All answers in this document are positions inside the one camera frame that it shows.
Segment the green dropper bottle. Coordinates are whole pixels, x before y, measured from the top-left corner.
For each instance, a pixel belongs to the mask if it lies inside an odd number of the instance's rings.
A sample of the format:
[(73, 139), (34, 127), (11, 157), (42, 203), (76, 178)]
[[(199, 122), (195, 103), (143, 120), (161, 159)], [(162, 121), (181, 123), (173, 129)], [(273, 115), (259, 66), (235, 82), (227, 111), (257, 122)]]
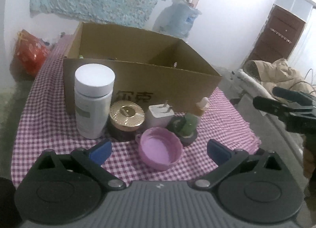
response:
[(183, 137), (189, 137), (197, 128), (204, 112), (209, 108), (209, 99), (203, 97), (200, 102), (196, 103), (192, 112), (187, 112), (184, 116), (185, 123), (180, 130)]

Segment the white power adapter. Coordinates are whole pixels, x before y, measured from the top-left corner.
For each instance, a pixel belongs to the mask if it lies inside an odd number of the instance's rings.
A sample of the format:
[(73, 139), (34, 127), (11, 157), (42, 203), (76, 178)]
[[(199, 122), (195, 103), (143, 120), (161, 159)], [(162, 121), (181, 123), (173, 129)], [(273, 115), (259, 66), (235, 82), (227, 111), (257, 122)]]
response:
[(174, 115), (175, 112), (168, 101), (162, 104), (151, 105), (145, 114), (145, 127), (166, 128)]

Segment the beige jacket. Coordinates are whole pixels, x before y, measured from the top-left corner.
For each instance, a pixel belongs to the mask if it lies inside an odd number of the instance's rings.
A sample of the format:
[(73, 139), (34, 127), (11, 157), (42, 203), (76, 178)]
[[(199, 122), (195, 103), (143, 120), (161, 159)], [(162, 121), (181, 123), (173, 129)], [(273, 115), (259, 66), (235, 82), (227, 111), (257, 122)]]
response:
[(272, 94), (272, 89), (277, 86), (315, 96), (314, 87), (305, 81), (298, 70), (290, 67), (284, 58), (273, 63), (249, 60), (245, 63), (243, 71), (259, 82), (270, 94)]

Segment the gold lid cosmetic jar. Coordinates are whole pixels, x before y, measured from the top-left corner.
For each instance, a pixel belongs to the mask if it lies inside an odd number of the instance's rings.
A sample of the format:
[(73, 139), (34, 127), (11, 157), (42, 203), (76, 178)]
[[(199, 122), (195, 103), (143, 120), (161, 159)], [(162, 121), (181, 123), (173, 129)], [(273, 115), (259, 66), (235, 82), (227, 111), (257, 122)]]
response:
[(109, 112), (109, 134), (119, 142), (131, 141), (145, 121), (142, 107), (132, 101), (114, 102)]

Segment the purple checkered tablecloth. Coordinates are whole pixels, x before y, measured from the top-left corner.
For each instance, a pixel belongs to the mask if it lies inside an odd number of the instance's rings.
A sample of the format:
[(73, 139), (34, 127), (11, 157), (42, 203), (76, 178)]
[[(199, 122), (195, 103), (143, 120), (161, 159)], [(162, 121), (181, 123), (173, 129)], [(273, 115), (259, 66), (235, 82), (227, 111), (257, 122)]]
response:
[[(17, 129), (11, 162), (11, 179), (15, 186), (24, 179), (36, 159), (46, 149), (68, 154), (76, 148), (90, 148), (95, 140), (82, 137), (75, 118), (65, 109), (63, 59), (72, 36), (56, 43), (32, 85)], [(251, 130), (220, 89), (210, 96), (210, 106), (198, 126), (198, 137), (184, 148), (180, 161), (165, 172), (145, 165), (139, 158), (135, 141), (113, 143), (113, 152), (103, 167), (130, 183), (134, 180), (191, 180), (210, 172), (216, 164), (208, 158), (206, 144), (215, 139), (230, 149), (250, 154), (260, 147), (260, 139)]]

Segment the black tape roll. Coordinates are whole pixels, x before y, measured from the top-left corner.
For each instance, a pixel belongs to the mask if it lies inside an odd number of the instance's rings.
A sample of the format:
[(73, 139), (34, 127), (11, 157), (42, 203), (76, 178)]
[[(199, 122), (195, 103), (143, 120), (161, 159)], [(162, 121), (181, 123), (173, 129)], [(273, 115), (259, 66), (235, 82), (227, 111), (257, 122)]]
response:
[(198, 137), (197, 116), (187, 113), (185, 116), (174, 116), (167, 125), (167, 129), (174, 133), (184, 147), (190, 146)]

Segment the white supplement bottle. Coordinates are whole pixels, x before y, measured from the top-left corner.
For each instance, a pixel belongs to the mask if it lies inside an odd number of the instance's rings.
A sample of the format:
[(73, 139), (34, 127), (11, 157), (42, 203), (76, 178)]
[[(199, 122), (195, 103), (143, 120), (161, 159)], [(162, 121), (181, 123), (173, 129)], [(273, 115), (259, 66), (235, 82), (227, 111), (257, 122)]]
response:
[(115, 73), (102, 64), (85, 64), (74, 74), (75, 120), (87, 139), (102, 136), (109, 117)]

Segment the brown wooden door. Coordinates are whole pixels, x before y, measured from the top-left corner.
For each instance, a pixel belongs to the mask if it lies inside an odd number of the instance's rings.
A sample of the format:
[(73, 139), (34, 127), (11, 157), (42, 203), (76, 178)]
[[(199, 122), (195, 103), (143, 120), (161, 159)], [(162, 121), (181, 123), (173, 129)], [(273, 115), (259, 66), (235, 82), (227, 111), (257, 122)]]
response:
[(305, 25), (306, 22), (291, 12), (274, 6), (248, 60), (273, 63), (281, 58), (288, 59)]

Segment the cardboard box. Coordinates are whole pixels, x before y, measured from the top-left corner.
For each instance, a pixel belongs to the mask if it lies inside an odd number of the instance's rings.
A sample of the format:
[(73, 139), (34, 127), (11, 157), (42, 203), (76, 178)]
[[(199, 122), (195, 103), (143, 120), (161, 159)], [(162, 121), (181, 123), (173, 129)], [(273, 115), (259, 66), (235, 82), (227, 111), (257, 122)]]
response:
[(130, 100), (144, 109), (168, 102), (176, 112), (189, 112), (222, 79), (181, 39), (133, 27), (80, 23), (63, 60), (68, 113), (75, 111), (74, 73), (90, 63), (114, 71), (113, 101)]

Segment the red snack bag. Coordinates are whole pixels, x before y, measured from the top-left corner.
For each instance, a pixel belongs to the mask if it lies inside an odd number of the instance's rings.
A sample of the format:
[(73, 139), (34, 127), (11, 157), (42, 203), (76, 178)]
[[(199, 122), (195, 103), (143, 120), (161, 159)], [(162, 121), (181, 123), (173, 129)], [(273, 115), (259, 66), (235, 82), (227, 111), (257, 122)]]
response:
[(50, 49), (36, 36), (25, 29), (18, 33), (14, 56), (28, 75), (35, 78), (50, 53)]

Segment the water dispenser with bottle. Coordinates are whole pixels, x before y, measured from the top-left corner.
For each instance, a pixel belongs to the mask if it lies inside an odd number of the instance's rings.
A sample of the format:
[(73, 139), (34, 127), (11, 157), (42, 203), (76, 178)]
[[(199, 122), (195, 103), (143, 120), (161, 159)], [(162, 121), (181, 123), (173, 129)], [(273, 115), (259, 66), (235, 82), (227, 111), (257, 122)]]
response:
[(159, 14), (152, 30), (186, 40), (195, 20), (202, 15), (198, 3), (199, 0), (172, 0), (172, 5)]

